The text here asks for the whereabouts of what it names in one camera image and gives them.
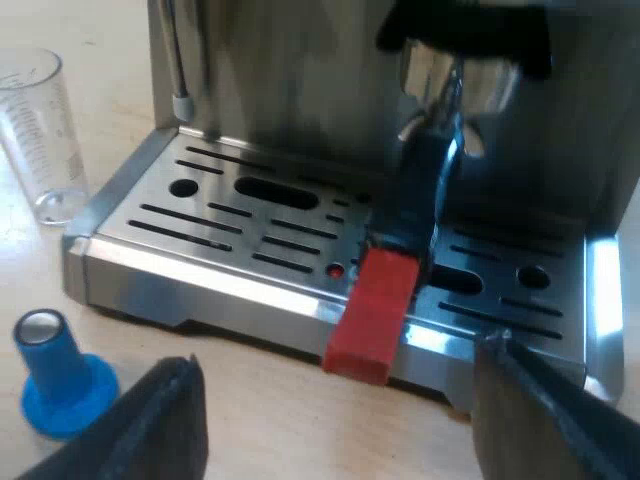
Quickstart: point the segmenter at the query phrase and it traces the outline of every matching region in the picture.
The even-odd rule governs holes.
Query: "slot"
[[[335,240],[338,236],[335,233],[325,232],[316,228],[306,227],[304,225],[298,225],[297,223],[287,222],[285,220],[279,220],[277,218],[271,219],[271,224],[278,227],[288,228],[289,230],[295,230],[296,232],[308,233],[317,237],[329,238]]]
[[[462,295],[477,295],[482,292],[482,279],[475,273],[456,268],[434,265],[429,285]]]
[[[218,230],[223,230],[225,232],[231,232],[238,235],[242,233],[242,229],[238,227],[232,227],[231,225],[226,225],[220,222],[212,222],[211,220],[205,220],[204,218],[194,217],[180,212],[174,212],[173,210],[167,210],[166,208],[156,207],[153,205],[148,205],[146,203],[140,205],[140,208],[149,212],[166,215],[167,217],[179,218],[180,220],[186,220],[187,222],[204,225],[205,227],[217,228]]]
[[[176,160],[178,165],[183,167],[193,168],[195,170],[201,170],[203,172],[215,173],[216,175],[222,175],[224,172],[219,168],[205,167],[204,165],[198,165],[197,163],[185,162],[184,160]]]
[[[547,330],[546,328],[533,327],[531,325],[522,325],[512,320],[507,320],[506,318],[494,317],[493,315],[479,312],[477,310],[472,310],[470,308],[461,307],[459,305],[452,305],[450,303],[439,302],[438,308],[440,308],[441,310],[445,310],[447,312],[456,313],[458,315],[464,315],[467,317],[484,320],[486,322],[494,323],[496,325],[500,325],[505,328],[510,328],[515,331],[532,333],[534,335],[541,335],[543,337],[553,338],[554,340],[562,340],[562,335],[558,332],[554,332],[553,330]]]
[[[284,240],[282,238],[271,237],[269,235],[265,235],[262,237],[262,241],[265,243],[270,243],[271,245],[278,245],[279,247],[290,248],[291,250],[297,250],[299,252],[311,253],[312,255],[319,255],[320,250],[317,248],[309,247],[307,245],[302,245],[300,243],[291,242],[289,240]]]
[[[231,156],[225,155],[223,153],[211,152],[209,150],[203,150],[202,148],[187,147],[186,150],[189,151],[189,152],[193,152],[193,153],[199,153],[200,155],[206,155],[207,157],[212,157],[212,158],[217,158],[219,160],[224,160],[225,162],[236,163],[238,165],[242,165],[243,167],[256,168],[258,170],[262,170],[263,172],[275,173],[275,171],[276,171],[275,168],[270,167],[269,165],[261,165],[259,163],[252,163],[252,162],[248,162],[246,160],[240,160],[239,158],[236,158],[236,157],[231,157]]]
[[[335,223],[344,223],[344,218],[338,217],[336,215],[327,214],[327,220]]]
[[[344,192],[346,190],[346,188],[344,188],[344,186],[340,185],[339,183],[335,183],[330,180],[324,180],[318,177],[312,177],[310,175],[298,175],[298,180],[302,180],[303,182],[317,185],[319,187],[333,188],[334,190],[338,190],[340,192]]]
[[[482,242],[495,243],[496,245],[501,245],[503,247],[513,248],[513,249],[516,249],[516,250],[521,250],[521,251],[525,251],[525,252],[529,252],[529,253],[537,253],[537,254],[540,254],[540,255],[546,255],[548,257],[554,257],[554,258],[563,258],[564,257],[564,254],[562,252],[558,252],[558,251],[555,251],[555,250],[549,250],[549,249],[546,249],[546,248],[535,247],[535,246],[532,246],[532,245],[526,245],[526,244],[519,243],[519,242],[513,242],[513,241],[505,240],[503,238],[492,237],[492,236],[489,236],[489,235],[482,235],[480,233],[470,232],[470,231],[464,230],[462,228],[456,228],[456,229],[454,229],[454,232],[457,233],[458,235],[462,235],[463,237],[471,238],[473,240],[480,240]]]
[[[215,210],[220,210],[221,212],[233,213],[234,215],[239,215],[246,218],[251,218],[253,216],[251,212],[247,212],[246,210],[230,207],[228,205],[222,205],[220,203],[209,202],[207,203],[207,207],[213,208]]]
[[[492,262],[502,261],[502,259],[499,256],[494,255],[493,253],[479,252],[478,250],[471,250],[469,248],[459,247],[458,245],[451,245],[449,248],[451,249],[452,252],[462,253],[463,255],[468,255],[470,257],[483,258],[485,260],[490,260]]]
[[[156,225],[150,225],[144,222],[139,222],[137,220],[129,220],[129,222],[127,223],[135,228],[141,228],[142,230],[159,233],[160,235],[166,235],[168,237],[177,238],[179,240],[185,240],[187,242],[197,243],[198,245],[204,245],[205,247],[215,248],[217,250],[222,250],[224,252],[230,252],[231,250],[233,250],[231,245],[227,245],[226,243],[214,242],[213,240],[207,240],[200,237],[186,235],[184,233],[176,232],[174,230],[169,230],[167,228],[158,227]]]
[[[540,305],[535,302],[523,302],[521,300],[515,300],[513,298],[500,297],[500,303],[515,308],[523,308],[536,313],[543,313],[545,315],[551,315],[552,317],[562,317],[563,314],[560,310],[545,305]]]
[[[464,223],[478,225],[481,227],[489,227],[494,230],[513,233],[515,235],[519,235],[527,238],[537,237],[541,240],[550,240],[552,242],[562,242],[564,240],[564,236],[560,234],[539,230],[526,225],[505,225],[502,223],[496,223],[491,220],[487,220],[485,218],[473,217],[470,215],[463,215],[459,218],[460,218],[460,221]]]
[[[278,265],[279,267],[285,267],[290,270],[295,270],[296,272],[302,273],[311,273],[313,272],[313,268],[308,267],[306,265],[302,265],[300,263],[290,262],[289,260],[283,260],[282,258],[272,257],[271,255],[265,255],[264,253],[254,253],[251,255],[255,260],[260,260],[261,262],[271,263],[273,265]]]
[[[255,177],[242,177],[236,180],[238,193],[267,202],[278,203],[299,210],[311,210],[318,206],[318,197],[305,190],[269,182]]]

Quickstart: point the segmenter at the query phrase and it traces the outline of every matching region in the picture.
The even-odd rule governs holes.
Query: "stainless steel body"
[[[157,130],[69,227],[65,288],[165,325],[196,320],[320,355],[354,280],[370,206],[359,200],[375,201],[420,108],[402,92],[401,59],[375,50],[392,2],[217,0],[200,15],[176,3],[195,119],[178,132],[151,1]],[[436,249],[448,269],[419,291],[394,377],[468,410],[473,337],[506,326],[577,384],[619,397],[615,232],[640,150],[631,18],[637,7],[550,10],[552,78],[520,81],[501,116],[473,118],[486,154],[462,161]],[[246,177],[317,206],[241,193]],[[198,191],[170,193],[180,179]],[[332,263],[343,277],[326,274]]]

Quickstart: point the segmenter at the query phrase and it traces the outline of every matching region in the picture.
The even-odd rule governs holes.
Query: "clear plastic cup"
[[[39,222],[63,225],[88,198],[62,60],[0,49],[0,142]]]

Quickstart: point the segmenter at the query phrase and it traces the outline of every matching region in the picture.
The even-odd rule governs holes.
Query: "blue plastic object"
[[[22,412],[40,433],[68,439],[107,410],[118,396],[113,369],[96,355],[81,354],[56,310],[33,310],[13,330],[29,368]]]

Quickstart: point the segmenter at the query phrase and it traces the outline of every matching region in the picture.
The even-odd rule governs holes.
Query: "table surface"
[[[153,128],[145,0],[4,2],[0,45],[60,54],[91,189]],[[626,390],[618,408],[640,420],[640,194],[620,229]],[[213,336],[187,337],[97,313],[61,289],[60,229],[38,226],[0,152],[0,464],[13,477],[59,448],[25,423],[25,368],[12,343],[32,308],[64,312],[84,351],[127,389],[161,357],[195,353],[205,373],[208,479],[480,478],[471,426],[446,405],[325,375],[309,365]]]

